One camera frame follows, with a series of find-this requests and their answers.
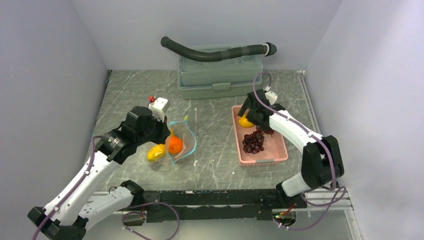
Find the yellow mango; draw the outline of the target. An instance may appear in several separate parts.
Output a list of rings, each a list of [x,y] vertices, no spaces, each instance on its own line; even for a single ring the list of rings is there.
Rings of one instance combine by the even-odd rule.
[[[238,120],[238,124],[242,127],[242,128],[252,128],[255,127],[255,124],[253,124],[252,122],[250,122],[247,119],[247,114],[244,114],[242,117],[240,117],[240,119]]]

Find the orange fruit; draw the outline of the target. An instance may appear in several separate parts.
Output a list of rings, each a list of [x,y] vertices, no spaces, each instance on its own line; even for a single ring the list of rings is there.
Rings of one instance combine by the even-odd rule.
[[[179,137],[169,137],[167,149],[170,154],[179,154],[183,150],[183,146],[183,141]]]

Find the clear zip top bag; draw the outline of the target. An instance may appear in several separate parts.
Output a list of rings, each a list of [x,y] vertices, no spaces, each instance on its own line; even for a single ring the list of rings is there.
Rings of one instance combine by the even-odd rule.
[[[170,136],[167,137],[164,147],[165,152],[157,160],[162,165],[173,165],[192,155],[197,147],[197,138],[189,128],[189,116],[182,120],[171,121],[168,124]]]

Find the yellow lemon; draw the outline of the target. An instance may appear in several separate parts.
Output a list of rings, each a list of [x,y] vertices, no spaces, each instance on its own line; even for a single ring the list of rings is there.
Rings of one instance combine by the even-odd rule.
[[[157,144],[146,153],[146,158],[150,162],[155,162],[162,158],[165,154],[166,146],[164,144]]]

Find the dark red grape bunch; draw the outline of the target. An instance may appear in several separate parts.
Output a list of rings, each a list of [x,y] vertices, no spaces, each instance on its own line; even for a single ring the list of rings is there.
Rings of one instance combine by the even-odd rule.
[[[244,135],[244,138],[241,142],[242,149],[245,153],[248,154],[258,154],[259,152],[264,151],[264,141],[264,132],[260,129],[257,129],[250,134]]]

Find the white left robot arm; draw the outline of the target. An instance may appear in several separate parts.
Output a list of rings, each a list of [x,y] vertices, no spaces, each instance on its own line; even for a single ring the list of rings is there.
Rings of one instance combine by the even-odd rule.
[[[44,207],[35,206],[28,218],[37,227],[32,239],[43,233],[50,240],[81,240],[94,225],[120,209],[139,209],[144,189],[132,180],[121,183],[101,200],[88,203],[99,185],[145,143],[165,143],[170,136],[169,106],[135,106],[120,125],[90,141],[89,160],[69,184]]]

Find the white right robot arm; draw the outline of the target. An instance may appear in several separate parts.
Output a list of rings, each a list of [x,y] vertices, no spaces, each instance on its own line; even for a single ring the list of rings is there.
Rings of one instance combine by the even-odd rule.
[[[295,196],[335,183],[345,173],[338,140],[323,136],[300,123],[279,103],[276,94],[263,89],[254,90],[247,98],[237,115],[258,127],[264,134],[283,135],[301,152],[300,171],[282,181],[282,188],[275,194],[276,203],[289,207]]]

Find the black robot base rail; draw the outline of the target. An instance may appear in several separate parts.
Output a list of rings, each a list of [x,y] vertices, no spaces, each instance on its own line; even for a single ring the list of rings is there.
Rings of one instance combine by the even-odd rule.
[[[300,195],[282,190],[147,190],[124,210],[143,211],[148,223],[175,220],[256,219],[270,221],[278,212],[305,209]]]

